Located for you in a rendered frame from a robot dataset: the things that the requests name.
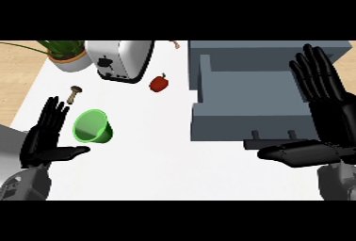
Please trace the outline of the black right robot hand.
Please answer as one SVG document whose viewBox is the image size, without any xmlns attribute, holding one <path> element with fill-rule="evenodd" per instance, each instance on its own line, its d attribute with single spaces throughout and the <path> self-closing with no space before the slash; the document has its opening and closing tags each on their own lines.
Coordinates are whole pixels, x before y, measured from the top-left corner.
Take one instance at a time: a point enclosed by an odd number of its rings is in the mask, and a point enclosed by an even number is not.
<svg viewBox="0 0 356 241">
<path fill-rule="evenodd" d="M 289 61 L 296 83 L 308 103 L 318 139 L 262 148 L 256 157 L 290 168 L 343 162 L 356 165 L 356 95 L 343 84 L 318 46 L 302 46 Z"/>
</svg>

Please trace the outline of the grey cabinet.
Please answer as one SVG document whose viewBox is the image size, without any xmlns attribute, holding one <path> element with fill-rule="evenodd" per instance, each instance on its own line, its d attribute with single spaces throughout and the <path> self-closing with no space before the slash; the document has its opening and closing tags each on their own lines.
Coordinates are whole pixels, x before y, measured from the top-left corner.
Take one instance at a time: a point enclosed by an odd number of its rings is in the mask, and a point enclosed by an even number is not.
<svg viewBox="0 0 356 241">
<path fill-rule="evenodd" d="M 321 48 L 330 62 L 351 49 L 346 40 L 188 40 L 188 89 L 197 89 L 200 56 L 209 56 L 212 72 L 286 71 L 305 43 Z"/>
</svg>

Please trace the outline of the white toaster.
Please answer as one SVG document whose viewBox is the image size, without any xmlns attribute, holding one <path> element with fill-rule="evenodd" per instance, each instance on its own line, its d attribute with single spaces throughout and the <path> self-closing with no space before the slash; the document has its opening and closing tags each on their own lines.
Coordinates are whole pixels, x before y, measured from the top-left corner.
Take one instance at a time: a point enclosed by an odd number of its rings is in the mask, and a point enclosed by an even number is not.
<svg viewBox="0 0 356 241">
<path fill-rule="evenodd" d="M 153 52 L 151 40 L 86 40 L 84 50 L 104 80 L 128 84 L 140 81 Z"/>
</svg>

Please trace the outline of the green cup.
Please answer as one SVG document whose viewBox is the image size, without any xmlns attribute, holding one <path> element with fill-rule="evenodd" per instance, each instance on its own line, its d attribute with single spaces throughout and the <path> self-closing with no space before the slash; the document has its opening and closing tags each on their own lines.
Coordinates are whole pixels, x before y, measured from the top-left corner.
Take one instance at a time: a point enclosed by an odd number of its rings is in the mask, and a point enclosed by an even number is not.
<svg viewBox="0 0 356 241">
<path fill-rule="evenodd" d="M 107 143 L 112 138 L 112 128 L 106 113 L 89 109 L 76 117 L 72 125 L 72 136 L 81 143 Z"/>
</svg>

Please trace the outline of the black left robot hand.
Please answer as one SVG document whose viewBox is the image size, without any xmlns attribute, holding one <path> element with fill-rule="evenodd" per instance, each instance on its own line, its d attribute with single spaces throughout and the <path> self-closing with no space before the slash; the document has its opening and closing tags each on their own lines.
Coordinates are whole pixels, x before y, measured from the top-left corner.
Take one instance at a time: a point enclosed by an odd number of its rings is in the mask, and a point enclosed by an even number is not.
<svg viewBox="0 0 356 241">
<path fill-rule="evenodd" d="M 58 147 L 58 132 L 63 125 L 69 107 L 63 106 L 58 97 L 50 97 L 42 106 L 35 126 L 24 137 L 19 162 L 20 168 L 27 169 L 47 165 L 52 161 L 72 160 L 79 154 L 86 153 L 89 148 Z"/>
</svg>

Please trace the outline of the red bell pepper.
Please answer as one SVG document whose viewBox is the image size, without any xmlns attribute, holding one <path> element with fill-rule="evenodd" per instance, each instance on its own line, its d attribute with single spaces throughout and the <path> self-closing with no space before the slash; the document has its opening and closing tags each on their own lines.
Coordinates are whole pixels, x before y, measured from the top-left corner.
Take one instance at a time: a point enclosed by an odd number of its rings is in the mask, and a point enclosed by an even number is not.
<svg viewBox="0 0 356 241">
<path fill-rule="evenodd" d="M 168 87 L 168 80 L 165 79 L 165 74 L 160 74 L 150 82 L 150 91 L 159 92 Z"/>
</svg>

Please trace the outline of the grey open drawer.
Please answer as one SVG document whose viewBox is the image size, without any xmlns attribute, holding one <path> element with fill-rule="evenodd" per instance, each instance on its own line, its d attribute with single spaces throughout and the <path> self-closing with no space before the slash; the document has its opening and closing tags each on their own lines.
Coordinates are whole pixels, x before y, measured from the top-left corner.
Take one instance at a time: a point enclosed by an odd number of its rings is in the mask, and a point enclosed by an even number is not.
<svg viewBox="0 0 356 241">
<path fill-rule="evenodd" d="M 193 141 L 242 141 L 317 137 L 307 103 L 289 72 L 215 72 L 200 56 L 199 101 L 191 107 Z"/>
</svg>

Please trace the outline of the potted green plant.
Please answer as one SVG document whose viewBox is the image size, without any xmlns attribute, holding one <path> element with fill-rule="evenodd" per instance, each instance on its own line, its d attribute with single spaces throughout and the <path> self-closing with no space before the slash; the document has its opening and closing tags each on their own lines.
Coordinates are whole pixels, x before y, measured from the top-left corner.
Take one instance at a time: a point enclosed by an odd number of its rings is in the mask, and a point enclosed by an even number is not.
<svg viewBox="0 0 356 241">
<path fill-rule="evenodd" d="M 78 72 L 91 65 L 82 40 L 38 40 L 36 43 L 45 48 L 44 51 L 29 46 L 0 41 L 0 44 L 16 46 L 44 54 L 63 72 Z"/>
</svg>

